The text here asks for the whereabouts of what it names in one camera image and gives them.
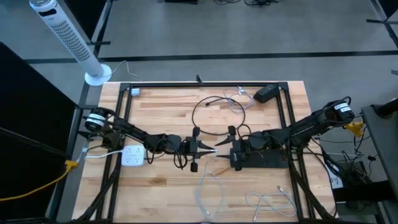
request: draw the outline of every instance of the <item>wooden tabletop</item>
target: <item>wooden tabletop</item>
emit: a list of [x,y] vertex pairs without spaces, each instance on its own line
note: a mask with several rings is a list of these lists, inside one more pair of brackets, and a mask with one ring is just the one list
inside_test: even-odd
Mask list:
[[[120,83],[106,83],[103,86],[99,106],[115,109]],[[193,107],[203,98],[212,95],[223,96],[225,87],[201,88],[142,88],[141,95],[132,99],[129,122],[151,134],[177,134],[183,139],[191,136],[193,124],[191,115]],[[247,87],[245,91],[255,94],[258,87]],[[296,120],[300,120],[311,113],[307,94],[303,82],[289,82],[290,95],[294,107]],[[241,103],[248,102],[245,96],[234,96]],[[284,103],[287,122],[289,117]],[[239,125],[242,114],[235,114],[229,110],[227,102],[219,101],[205,108],[198,107],[195,112],[195,122],[202,130],[209,132],[227,132],[227,126]],[[254,106],[246,110],[245,124],[252,131],[280,128],[280,118],[276,100],[265,104],[254,102]],[[246,128],[241,133],[248,134]],[[212,136],[200,134],[200,139],[209,146],[225,139],[226,136]],[[101,144],[95,141],[90,146]],[[127,144],[137,144],[128,139]],[[217,147],[218,154],[227,155],[231,145]],[[315,144],[310,144],[314,152],[320,152]],[[98,148],[89,151],[89,155],[101,155],[105,149]],[[249,169],[244,168],[236,172],[230,168],[229,160],[215,157],[211,154],[202,157],[199,161],[197,173],[190,172],[189,163],[184,170],[176,168],[173,156],[163,156],[153,164],[143,167],[122,167],[119,188],[116,199],[116,208],[113,222],[204,222],[197,201],[195,191],[203,175],[205,164],[207,170],[216,174],[222,182],[224,198],[221,202],[221,189],[217,180],[208,177],[205,179],[201,194],[206,209],[214,214],[221,202],[218,215],[214,222],[251,222],[255,208],[248,205],[245,195],[248,192],[257,192],[265,195],[278,192],[280,185],[292,197],[289,169]],[[305,154],[310,188],[321,204],[333,214],[335,204],[331,192],[328,176],[323,166],[313,155]],[[100,191],[101,179],[104,170],[105,158],[87,159],[80,182],[78,197],[73,212],[73,218],[79,217],[93,201]],[[303,212],[307,215],[307,206],[303,197]],[[108,211],[110,191],[106,196],[103,217]],[[252,203],[258,203],[258,198],[249,198]],[[285,197],[272,197],[275,206],[287,202]],[[282,209],[285,213],[292,213],[293,208]],[[260,211],[257,222],[294,222],[297,217],[284,217],[273,211]]]

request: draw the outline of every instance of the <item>black metal frame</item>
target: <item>black metal frame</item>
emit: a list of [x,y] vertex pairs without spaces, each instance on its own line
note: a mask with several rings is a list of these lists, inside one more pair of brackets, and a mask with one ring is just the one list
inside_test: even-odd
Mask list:
[[[285,93],[285,98],[286,98],[286,104],[287,104],[287,109],[289,112],[289,119],[291,123],[295,123],[295,117],[294,117],[294,111],[293,111],[293,105],[292,105],[292,100],[290,98],[290,92],[289,92],[289,85],[287,82],[162,82],[162,83],[121,83],[119,87],[119,95],[118,95],[118,100],[116,103],[116,109],[115,112],[116,114],[121,113],[121,105],[123,102],[123,96],[125,92],[128,92],[131,88],[147,88],[147,87],[164,87],[164,88],[170,88],[170,87],[211,87],[211,86],[217,86],[217,87],[227,87],[227,86],[264,86],[264,85],[279,85],[280,89],[284,91]],[[126,108],[124,112],[124,119],[128,120],[129,119],[129,114],[131,110],[131,100],[132,96],[131,94],[127,95],[127,102],[126,102]],[[282,104],[282,98],[279,95],[276,96],[277,100],[277,106],[279,109],[279,116],[280,116],[280,123],[281,126],[284,128],[287,126],[286,120],[285,120],[285,115],[284,115],[284,107]],[[103,173],[103,179],[101,183],[101,189],[103,189],[105,183],[108,181],[108,176],[109,172],[111,170],[111,160],[112,156],[108,156],[106,158],[106,162],[104,165],[104,173]],[[116,166],[120,165],[121,162],[121,156],[118,155],[117,161],[116,161]],[[307,172],[305,170],[305,163],[304,159],[301,154],[298,154],[298,164],[300,166],[300,174],[303,177],[303,180],[305,184],[308,186],[308,177],[307,177]],[[302,210],[302,204],[301,204],[301,199],[300,199],[300,192],[299,188],[297,185],[297,182],[293,176],[292,173],[292,167],[289,166],[289,171],[290,171],[290,179],[292,182],[292,190],[293,190],[293,196],[294,196],[294,201],[297,207],[297,217],[298,220],[300,221],[303,219],[303,210]],[[108,214],[107,214],[107,219],[102,219],[103,215],[103,205],[104,205],[104,200],[102,200],[97,208],[96,211],[96,216],[95,216],[95,221],[100,222],[103,221],[104,223],[112,223],[113,216],[114,216],[114,209],[116,205],[116,196],[117,196],[117,190],[118,190],[118,181],[119,181],[119,175],[118,178],[113,182],[113,188],[111,192],[111,199],[109,203],[109,209],[108,209]],[[310,203],[309,199],[307,199],[307,206],[308,206],[308,216],[310,218],[315,218],[315,212],[312,204]]]

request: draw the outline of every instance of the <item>white power strip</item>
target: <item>white power strip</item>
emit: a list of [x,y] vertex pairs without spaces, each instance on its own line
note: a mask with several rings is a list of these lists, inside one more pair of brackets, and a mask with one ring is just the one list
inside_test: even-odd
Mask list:
[[122,165],[139,167],[144,165],[145,148],[144,146],[130,145],[125,146],[122,151]]

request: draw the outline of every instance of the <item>tower fan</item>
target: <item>tower fan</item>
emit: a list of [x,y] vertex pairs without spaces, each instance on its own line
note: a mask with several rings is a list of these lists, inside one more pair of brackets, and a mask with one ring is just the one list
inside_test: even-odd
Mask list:
[[29,3],[83,67],[89,85],[100,86],[111,78],[111,68],[100,64],[57,0],[29,0]]

